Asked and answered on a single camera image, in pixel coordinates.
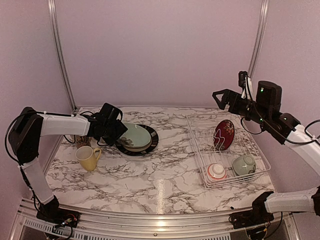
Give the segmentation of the black striped rim plate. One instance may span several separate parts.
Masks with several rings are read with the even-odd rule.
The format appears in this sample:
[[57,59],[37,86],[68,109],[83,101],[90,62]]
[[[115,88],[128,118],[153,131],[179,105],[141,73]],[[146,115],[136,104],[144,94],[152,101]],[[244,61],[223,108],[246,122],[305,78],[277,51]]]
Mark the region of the black striped rim plate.
[[120,152],[129,156],[143,156],[158,145],[159,136],[152,127],[128,122],[124,125],[127,131],[115,143]]

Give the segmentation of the pale green plate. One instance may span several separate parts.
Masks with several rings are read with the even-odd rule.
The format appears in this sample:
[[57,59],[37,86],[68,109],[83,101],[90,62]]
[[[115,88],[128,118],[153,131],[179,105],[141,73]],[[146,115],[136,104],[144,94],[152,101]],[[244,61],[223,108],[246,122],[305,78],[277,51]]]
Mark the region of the pale green plate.
[[147,149],[152,144],[151,134],[142,126],[125,122],[128,130],[117,140],[126,150],[139,152]]

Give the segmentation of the red floral plate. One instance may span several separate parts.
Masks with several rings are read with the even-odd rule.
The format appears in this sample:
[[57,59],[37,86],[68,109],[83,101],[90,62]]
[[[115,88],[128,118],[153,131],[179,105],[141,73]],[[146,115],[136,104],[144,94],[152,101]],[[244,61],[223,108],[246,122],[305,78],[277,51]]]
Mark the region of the red floral plate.
[[227,150],[235,137],[235,126],[234,124],[225,119],[221,121],[214,131],[213,146],[216,151]]

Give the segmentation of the white coral pattern mug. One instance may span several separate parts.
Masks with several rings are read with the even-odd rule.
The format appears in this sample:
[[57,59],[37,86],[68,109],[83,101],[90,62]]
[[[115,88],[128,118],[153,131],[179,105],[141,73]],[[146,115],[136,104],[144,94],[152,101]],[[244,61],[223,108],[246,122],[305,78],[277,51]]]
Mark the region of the white coral pattern mug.
[[84,147],[84,146],[89,146],[91,147],[91,138],[88,136],[75,136],[75,146],[77,149]]

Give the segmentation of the yellow ceramic mug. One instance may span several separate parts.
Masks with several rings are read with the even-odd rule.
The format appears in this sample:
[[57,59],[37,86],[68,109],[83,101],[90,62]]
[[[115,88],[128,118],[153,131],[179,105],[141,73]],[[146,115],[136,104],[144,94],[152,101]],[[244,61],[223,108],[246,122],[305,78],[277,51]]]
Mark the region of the yellow ceramic mug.
[[76,150],[75,157],[86,171],[92,172],[96,169],[101,154],[102,150],[100,148],[82,146]]

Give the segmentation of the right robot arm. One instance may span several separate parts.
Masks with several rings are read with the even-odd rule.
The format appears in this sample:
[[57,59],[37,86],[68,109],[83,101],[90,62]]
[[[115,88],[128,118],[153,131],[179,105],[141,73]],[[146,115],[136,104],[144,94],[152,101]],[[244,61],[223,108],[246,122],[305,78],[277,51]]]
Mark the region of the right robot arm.
[[[270,81],[258,82],[256,99],[251,92],[242,98],[240,93],[230,89],[212,94],[218,107],[232,114],[259,124],[263,132],[268,132],[280,144],[296,152],[316,173],[320,172],[320,142],[308,133],[307,128],[290,113],[281,113],[282,88]],[[247,219],[258,224],[267,214],[277,212],[320,214],[320,189],[314,187],[296,192],[265,192],[252,203]]]

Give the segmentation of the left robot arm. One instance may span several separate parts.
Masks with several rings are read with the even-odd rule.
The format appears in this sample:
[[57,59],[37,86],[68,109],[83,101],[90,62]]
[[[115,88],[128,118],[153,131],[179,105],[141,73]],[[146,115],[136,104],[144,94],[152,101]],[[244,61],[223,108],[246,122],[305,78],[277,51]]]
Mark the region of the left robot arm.
[[123,112],[105,103],[100,111],[87,114],[51,113],[25,107],[9,124],[4,135],[8,156],[18,163],[27,186],[44,206],[43,213],[53,223],[63,219],[63,211],[50,189],[39,163],[40,140],[44,136],[85,136],[104,140],[112,146],[128,128],[122,122]]

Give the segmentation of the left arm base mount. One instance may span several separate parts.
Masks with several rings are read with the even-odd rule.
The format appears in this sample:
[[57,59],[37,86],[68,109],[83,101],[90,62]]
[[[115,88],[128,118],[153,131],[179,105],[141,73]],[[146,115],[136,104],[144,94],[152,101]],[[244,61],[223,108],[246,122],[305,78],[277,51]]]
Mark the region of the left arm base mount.
[[78,226],[80,213],[78,211],[60,208],[59,201],[55,195],[47,204],[39,202],[36,205],[36,210],[36,217],[38,219],[54,223],[58,227],[69,226],[76,228]]

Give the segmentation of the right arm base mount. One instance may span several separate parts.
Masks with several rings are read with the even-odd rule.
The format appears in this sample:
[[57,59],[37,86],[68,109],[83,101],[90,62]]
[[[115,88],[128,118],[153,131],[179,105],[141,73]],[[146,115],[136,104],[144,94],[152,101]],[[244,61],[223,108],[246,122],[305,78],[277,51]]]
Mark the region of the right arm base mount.
[[252,209],[234,212],[229,215],[229,222],[234,229],[252,227],[259,224],[269,223],[274,220],[274,215],[267,212],[265,202],[273,194],[273,191],[266,191],[252,202]]

